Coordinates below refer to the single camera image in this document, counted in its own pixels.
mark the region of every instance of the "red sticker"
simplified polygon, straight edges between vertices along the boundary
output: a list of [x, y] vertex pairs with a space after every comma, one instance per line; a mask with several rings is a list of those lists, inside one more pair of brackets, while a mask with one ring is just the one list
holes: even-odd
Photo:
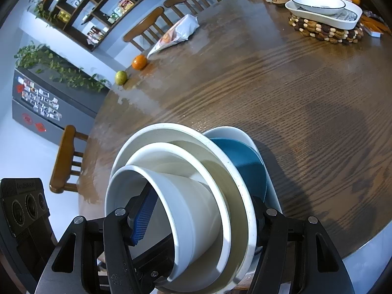
[[32, 125], [33, 124], [33, 120], [31, 119], [29, 114], [23, 113], [22, 114], [22, 118], [28, 125]]
[[36, 128], [37, 128], [37, 130], [39, 132], [45, 132], [46, 131], [44, 125], [41, 122], [36, 123], [35, 126], [36, 126]]
[[17, 85], [16, 90], [18, 91], [18, 93], [22, 93], [24, 90], [24, 85]]

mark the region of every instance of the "white ceramic dish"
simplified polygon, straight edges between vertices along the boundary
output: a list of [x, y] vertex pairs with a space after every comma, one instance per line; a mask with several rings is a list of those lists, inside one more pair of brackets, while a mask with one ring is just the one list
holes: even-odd
[[[226, 197], [233, 231], [229, 259], [218, 279], [195, 293], [224, 293], [233, 289], [252, 263], [257, 237], [253, 204], [240, 173], [223, 151], [201, 133], [183, 125], [162, 123], [143, 128], [128, 139], [114, 161], [110, 176], [138, 149], [154, 142], [173, 143], [191, 153], [212, 175]], [[163, 287], [159, 289], [179, 293]]]
[[158, 194], [173, 234], [174, 266], [167, 278], [171, 282], [216, 240], [221, 226], [218, 205], [211, 191], [196, 180], [134, 165], [121, 167], [110, 179], [108, 201], [123, 194], [125, 187], [137, 196], [147, 182]]
[[343, 0], [293, 0], [297, 7], [323, 15], [333, 15], [343, 10], [346, 3]]
[[238, 140], [244, 143], [245, 145], [248, 145], [250, 148], [252, 148], [256, 152], [256, 154], [260, 157], [261, 162], [264, 165], [265, 171], [267, 173], [267, 193], [265, 194], [265, 204], [267, 207], [274, 208], [278, 210], [280, 213], [282, 213], [282, 208], [279, 204], [278, 196], [276, 195], [276, 191], [272, 184], [270, 175], [268, 174], [267, 167], [263, 161], [263, 158], [261, 157], [261, 154], [256, 144], [253, 142], [252, 138], [250, 138], [250, 136], [246, 132], [232, 126], [220, 126], [207, 130], [206, 132], [203, 133], [203, 135], [208, 138], [220, 137], [220, 138]]
[[[128, 160], [127, 165], [181, 175], [206, 184], [213, 194], [220, 212], [221, 226], [218, 237], [211, 245], [207, 255], [202, 255], [188, 266], [184, 273], [165, 287], [174, 291], [198, 291], [212, 284], [226, 266], [231, 245], [229, 212], [225, 199], [214, 179], [195, 157], [170, 143], [152, 143], [140, 148]], [[156, 237], [163, 239], [166, 235], [167, 233]]]
[[303, 17], [308, 20], [313, 20], [316, 22], [328, 24], [330, 26], [333, 26], [335, 28], [339, 28], [342, 30], [352, 30], [357, 22], [359, 21], [361, 15], [362, 15], [362, 9], [357, 6], [354, 3], [351, 3], [349, 1], [345, 1], [346, 3], [346, 10], [350, 10], [354, 12], [357, 15], [357, 18], [354, 21], [347, 21], [347, 20], [338, 20], [333, 17], [327, 16], [327, 15], [322, 15], [322, 14], [317, 14], [309, 11], [303, 11], [303, 10], [298, 10], [297, 7], [295, 6], [293, 0], [290, 0], [286, 2], [285, 6], [288, 10], [291, 11], [294, 15], [298, 17]]

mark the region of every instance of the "woven trivet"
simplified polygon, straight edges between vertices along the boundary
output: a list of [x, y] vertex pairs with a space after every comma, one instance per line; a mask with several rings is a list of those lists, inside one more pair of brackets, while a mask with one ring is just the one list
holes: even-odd
[[357, 23], [353, 30], [342, 30], [291, 14], [289, 17], [289, 25], [293, 26], [295, 31], [301, 32], [303, 36], [311, 36], [318, 41], [329, 41], [332, 44], [356, 44], [358, 43], [358, 40], [363, 37], [363, 24], [360, 22]]

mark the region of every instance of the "plastic bag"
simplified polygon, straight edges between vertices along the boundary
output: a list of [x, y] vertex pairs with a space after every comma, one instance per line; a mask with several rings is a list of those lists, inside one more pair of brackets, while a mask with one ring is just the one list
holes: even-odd
[[188, 38], [196, 31], [199, 27], [197, 18], [187, 14], [176, 24], [174, 24], [154, 45], [152, 50], [148, 53], [147, 58], [160, 50], [166, 49], [172, 45], [180, 42], [187, 41]]

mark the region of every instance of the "lime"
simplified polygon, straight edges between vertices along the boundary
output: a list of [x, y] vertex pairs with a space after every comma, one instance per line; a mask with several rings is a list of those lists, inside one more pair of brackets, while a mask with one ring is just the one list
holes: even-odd
[[114, 78], [114, 81], [116, 82], [117, 85], [124, 85], [127, 80], [128, 80], [128, 74], [123, 70], [118, 71]]

